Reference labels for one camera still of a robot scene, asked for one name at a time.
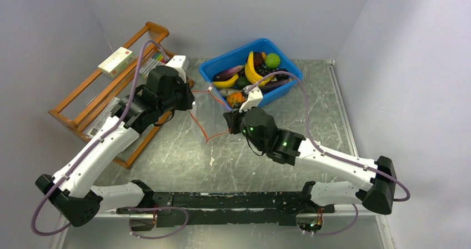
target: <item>white backdrop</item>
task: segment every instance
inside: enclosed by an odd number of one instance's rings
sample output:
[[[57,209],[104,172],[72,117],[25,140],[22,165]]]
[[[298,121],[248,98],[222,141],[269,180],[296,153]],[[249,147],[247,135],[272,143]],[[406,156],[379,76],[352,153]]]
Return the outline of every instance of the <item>white backdrop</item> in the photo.
[[[43,194],[34,185],[83,147],[47,111],[111,53],[85,0],[0,0],[1,248],[49,248],[29,223]],[[56,227],[49,203],[38,221]]]
[[[336,63],[360,155],[410,187],[397,248],[471,244],[471,0],[368,0]]]
[[[366,0],[88,0],[114,49],[146,21],[167,27],[164,45],[214,57],[257,38],[288,57],[333,59]]]

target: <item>wooden rack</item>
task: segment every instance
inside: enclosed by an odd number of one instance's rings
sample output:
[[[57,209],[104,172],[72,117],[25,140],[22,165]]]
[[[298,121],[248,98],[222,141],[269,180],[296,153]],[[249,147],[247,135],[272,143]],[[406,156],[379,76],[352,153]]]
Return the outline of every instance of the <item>wooden rack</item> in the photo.
[[[123,47],[130,48],[143,35],[147,34],[150,39],[161,43],[164,38],[169,35],[165,27],[152,22],[147,22]],[[172,58],[175,54],[164,48],[167,55]],[[158,52],[154,44],[150,44],[144,51],[143,63],[145,63],[154,53]],[[135,60],[115,79],[107,77],[97,69],[87,79],[85,79],[76,89],[74,89],[62,102],[49,114],[57,119],[62,125],[67,127],[72,133],[79,137],[85,143],[90,138],[85,135],[84,130],[102,113],[110,101],[118,95],[133,79],[134,71],[137,65],[137,57]],[[164,114],[158,123],[165,122],[171,112]],[[130,169],[137,157],[142,153],[147,144],[157,134],[160,127],[153,127],[143,138],[141,143],[134,149],[131,156],[127,160],[115,158],[114,162]]]

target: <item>yellow banana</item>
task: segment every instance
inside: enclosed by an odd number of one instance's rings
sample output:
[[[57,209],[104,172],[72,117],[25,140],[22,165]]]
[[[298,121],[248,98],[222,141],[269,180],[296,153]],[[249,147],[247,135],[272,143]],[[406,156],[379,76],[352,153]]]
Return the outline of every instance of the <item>yellow banana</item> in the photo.
[[[247,59],[247,64],[245,64],[245,76],[252,84],[256,83],[257,81],[263,78],[257,73],[257,71],[255,71],[255,67],[253,66],[253,52],[250,52],[249,58]],[[273,77],[269,77],[265,79],[258,86],[260,87],[265,86],[265,84],[271,81],[272,78]]]
[[[227,81],[213,81],[213,85],[218,89],[231,88],[232,86],[235,85],[236,80],[238,78],[239,78],[239,75],[235,74],[235,75],[232,76],[232,78],[230,78]]]

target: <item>white box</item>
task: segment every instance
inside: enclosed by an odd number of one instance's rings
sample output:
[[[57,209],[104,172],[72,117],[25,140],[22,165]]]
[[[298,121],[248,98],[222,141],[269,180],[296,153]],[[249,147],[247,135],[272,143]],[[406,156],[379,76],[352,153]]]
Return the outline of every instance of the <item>white box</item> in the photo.
[[[110,57],[108,57],[98,68],[102,73],[115,78],[123,70],[125,70],[131,61],[134,60],[134,53],[129,49],[120,47]]]

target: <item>black metal base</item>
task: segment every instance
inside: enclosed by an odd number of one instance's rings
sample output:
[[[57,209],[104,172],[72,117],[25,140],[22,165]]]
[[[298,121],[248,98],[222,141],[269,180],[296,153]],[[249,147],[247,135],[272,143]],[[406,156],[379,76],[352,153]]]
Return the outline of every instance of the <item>black metal base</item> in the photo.
[[[317,213],[318,208],[323,208],[324,213],[335,212],[333,205],[313,206],[303,192],[156,192],[153,198],[158,207],[185,208],[189,214],[188,225],[277,223],[297,226],[296,215],[300,213]],[[118,210],[117,213],[135,212]],[[158,211],[155,227],[179,226],[185,218],[181,211]]]

